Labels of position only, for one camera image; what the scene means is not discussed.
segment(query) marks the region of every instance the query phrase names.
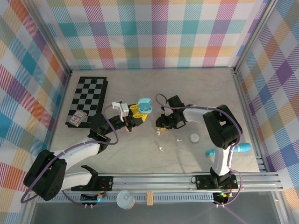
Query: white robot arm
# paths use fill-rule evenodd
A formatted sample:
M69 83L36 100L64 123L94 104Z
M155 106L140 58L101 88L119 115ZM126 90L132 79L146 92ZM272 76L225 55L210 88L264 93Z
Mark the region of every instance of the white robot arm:
M131 131L133 127L141 125L146 120L147 116L138 114L136 110L133 110L136 106L138 105L128 106L122 102L112 103L112 107L120 111L120 115L109 119L115 130L126 127ZM33 182L36 182L32 190L46 201L55 197L59 191L76 186L103 190L105 187L99 184L99 181L103 180L100 180L98 173L89 166L81 166L79 171L76 170L72 173L67 171L81 160L104 151L111 140L106 135L111 132L112 128L103 114L95 114L87 138L72 146L72 149L68 148L55 152L41 151L25 176L23 183L30 187ZM107 144L99 144L99 141L107 142Z
M228 167L228 157L231 146L240 139L239 133L234 124L220 112L208 111L197 108L184 108L178 96L171 97L167 100L167 106L177 109L162 107L164 114L156 120L157 128L179 129L186 125L186 122L205 123L212 142L217 146L215 159L211 167L211 181L213 188L218 188L231 178L231 172ZM217 107L219 110L227 113L242 129L234 118L233 114L226 105Z

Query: gray floor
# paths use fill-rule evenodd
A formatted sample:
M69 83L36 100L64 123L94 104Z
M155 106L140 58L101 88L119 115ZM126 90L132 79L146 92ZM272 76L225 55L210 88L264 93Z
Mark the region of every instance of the gray floor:
M66 117L78 83L82 76L107 77L108 88L104 106L122 100L135 104L138 99L150 97L153 112L146 122L133 129L118 131L120 142L76 166L89 165L98 172L206 172L214 157L205 156L207 150L215 148L204 124L189 122L179 130L162 130L156 134L155 121L162 113L155 101L156 93L170 98L178 95L185 104L219 106L226 104L243 128L243 141L250 142L248 130L237 96L230 69L165 69L165 70L92 70L74 71L64 99L51 151L63 149L82 141L89 129L68 128ZM108 117L117 114L109 110ZM194 144L189 137L199 135ZM115 141L113 133L108 135ZM232 168L239 171L258 171L253 150L234 153Z

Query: chessboard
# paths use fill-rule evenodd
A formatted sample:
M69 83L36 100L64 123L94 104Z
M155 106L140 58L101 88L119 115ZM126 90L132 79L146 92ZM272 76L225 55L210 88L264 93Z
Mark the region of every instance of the chessboard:
M106 77L80 77L65 124L75 127L68 121L76 110L82 110L87 116L78 127L89 128L93 115L102 112L107 85Z

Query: wooden block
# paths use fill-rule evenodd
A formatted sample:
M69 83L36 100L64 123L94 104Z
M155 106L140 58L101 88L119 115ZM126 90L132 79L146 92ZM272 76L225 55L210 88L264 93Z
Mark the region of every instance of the wooden block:
M152 191L146 192L146 205L147 206L154 205L154 194Z

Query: blue object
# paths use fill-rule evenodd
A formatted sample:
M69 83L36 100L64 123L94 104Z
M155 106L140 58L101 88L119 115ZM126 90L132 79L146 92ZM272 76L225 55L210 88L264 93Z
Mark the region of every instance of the blue object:
M240 143L239 146L234 148L234 153L247 152L250 149L251 149L251 145L249 143ZM215 155L215 149L207 151L206 155Z
M150 98L142 98L138 101L139 105L139 112L140 113L151 113L153 111L153 107L150 105L151 99Z

